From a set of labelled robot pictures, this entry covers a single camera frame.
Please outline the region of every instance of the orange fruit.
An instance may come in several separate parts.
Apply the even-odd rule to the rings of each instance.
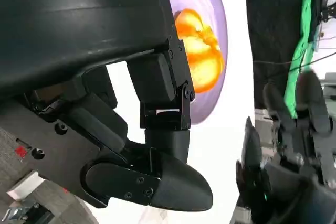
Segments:
[[[191,9],[182,10],[175,25],[178,38],[184,43],[195,92],[212,89],[223,71],[224,61],[211,27]]]

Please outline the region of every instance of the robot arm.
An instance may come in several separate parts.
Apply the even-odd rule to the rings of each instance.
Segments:
[[[276,88],[264,88],[274,122],[277,154],[260,167],[257,131],[247,122],[241,163],[237,163],[240,204],[253,223],[335,223],[336,132],[319,79],[302,72],[296,88],[298,118],[293,120]]]
[[[7,2],[0,127],[27,149],[23,162],[98,208],[115,197],[210,209],[209,184],[186,164],[195,92],[169,0]],[[127,138],[113,110],[104,65],[119,61],[141,103],[145,144]]]

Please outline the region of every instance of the white wall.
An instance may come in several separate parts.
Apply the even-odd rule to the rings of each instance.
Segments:
[[[328,0],[328,5],[335,2],[336,0]],[[322,32],[324,33],[324,39],[336,36],[336,19],[330,19],[327,23],[322,23]],[[321,40],[319,43],[319,48],[320,49],[318,52],[314,53],[312,61],[336,52],[336,38],[331,40]],[[311,68],[316,72],[320,79],[324,79],[326,73],[336,72],[336,55],[313,63]]]

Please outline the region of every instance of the purple bowl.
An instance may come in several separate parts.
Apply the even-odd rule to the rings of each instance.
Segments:
[[[191,103],[191,122],[199,124],[203,122],[215,108],[222,91],[227,65],[227,28],[222,0],[170,0],[173,13],[190,8],[197,11],[202,20],[209,24],[214,31],[224,59],[224,69],[216,86],[211,90],[196,94]]]

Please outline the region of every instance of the black bracket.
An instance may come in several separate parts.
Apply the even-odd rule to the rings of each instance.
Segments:
[[[336,18],[336,2],[322,9],[322,20],[327,22],[329,16]]]

